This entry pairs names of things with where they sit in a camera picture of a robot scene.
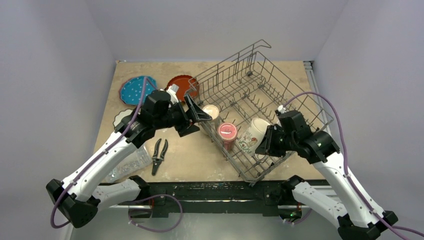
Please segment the green interior mushroom mug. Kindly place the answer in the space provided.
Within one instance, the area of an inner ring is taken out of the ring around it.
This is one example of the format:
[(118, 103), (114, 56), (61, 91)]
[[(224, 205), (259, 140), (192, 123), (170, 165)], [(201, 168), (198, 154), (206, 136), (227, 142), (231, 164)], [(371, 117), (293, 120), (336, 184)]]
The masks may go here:
[(251, 120), (248, 128), (240, 135), (236, 144), (242, 152), (254, 156), (256, 149), (263, 141), (267, 127), (271, 124), (259, 117)]

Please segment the tall cream seahorse cup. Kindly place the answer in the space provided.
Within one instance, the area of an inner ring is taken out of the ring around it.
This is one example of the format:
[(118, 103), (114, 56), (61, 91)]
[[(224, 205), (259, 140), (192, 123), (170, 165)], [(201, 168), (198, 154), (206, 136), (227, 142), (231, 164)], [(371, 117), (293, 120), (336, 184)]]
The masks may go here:
[(213, 105), (208, 104), (202, 107), (202, 110), (210, 115), (212, 117), (212, 120), (209, 121), (209, 125), (211, 126), (211, 129), (216, 131), (219, 127), (220, 123), (220, 109)]

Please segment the pink ghost pattern mug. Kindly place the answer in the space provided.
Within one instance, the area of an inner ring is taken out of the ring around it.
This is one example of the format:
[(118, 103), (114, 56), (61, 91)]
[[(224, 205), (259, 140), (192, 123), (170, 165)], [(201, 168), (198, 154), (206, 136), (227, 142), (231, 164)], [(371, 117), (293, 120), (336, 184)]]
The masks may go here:
[(237, 127), (232, 123), (224, 122), (218, 127), (217, 133), (223, 142), (224, 149), (231, 151), (238, 136)]

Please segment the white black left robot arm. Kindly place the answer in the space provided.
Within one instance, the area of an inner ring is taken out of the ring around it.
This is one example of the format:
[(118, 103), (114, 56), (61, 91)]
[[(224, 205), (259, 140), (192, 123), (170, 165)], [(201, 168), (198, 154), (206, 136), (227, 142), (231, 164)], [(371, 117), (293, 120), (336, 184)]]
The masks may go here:
[(52, 179), (46, 190), (54, 204), (50, 225), (58, 229), (55, 213), (60, 211), (68, 224), (85, 226), (108, 207), (124, 202), (146, 203), (152, 196), (150, 187), (139, 176), (110, 185), (103, 179), (122, 160), (155, 136), (157, 130), (174, 128), (180, 137), (199, 131), (198, 123), (212, 117), (191, 98), (184, 97), (188, 108), (173, 100), (170, 91), (154, 90), (143, 97), (136, 109), (115, 127), (103, 146), (81, 167), (62, 180)]

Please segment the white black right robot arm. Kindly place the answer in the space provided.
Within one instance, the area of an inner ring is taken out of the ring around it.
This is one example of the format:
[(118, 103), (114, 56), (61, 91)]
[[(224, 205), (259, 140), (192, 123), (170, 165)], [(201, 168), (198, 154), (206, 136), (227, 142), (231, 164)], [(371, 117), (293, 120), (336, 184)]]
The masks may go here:
[(339, 201), (317, 192), (306, 180), (294, 175), (281, 185), (280, 196), (288, 204), (309, 206), (331, 222), (343, 240), (375, 240), (399, 219), (384, 210), (362, 187), (345, 165), (334, 139), (326, 131), (312, 131), (297, 110), (276, 110), (278, 123), (267, 127), (257, 154), (284, 157), (296, 152), (318, 170)]

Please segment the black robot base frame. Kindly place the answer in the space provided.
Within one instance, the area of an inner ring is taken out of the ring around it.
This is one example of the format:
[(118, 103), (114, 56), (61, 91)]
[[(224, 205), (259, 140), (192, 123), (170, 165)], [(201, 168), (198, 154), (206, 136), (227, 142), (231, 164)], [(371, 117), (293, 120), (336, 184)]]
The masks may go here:
[(311, 210), (294, 200), (285, 180), (151, 182), (137, 201), (121, 203), (135, 218), (166, 218), (171, 213), (259, 214), (289, 222), (310, 214)]

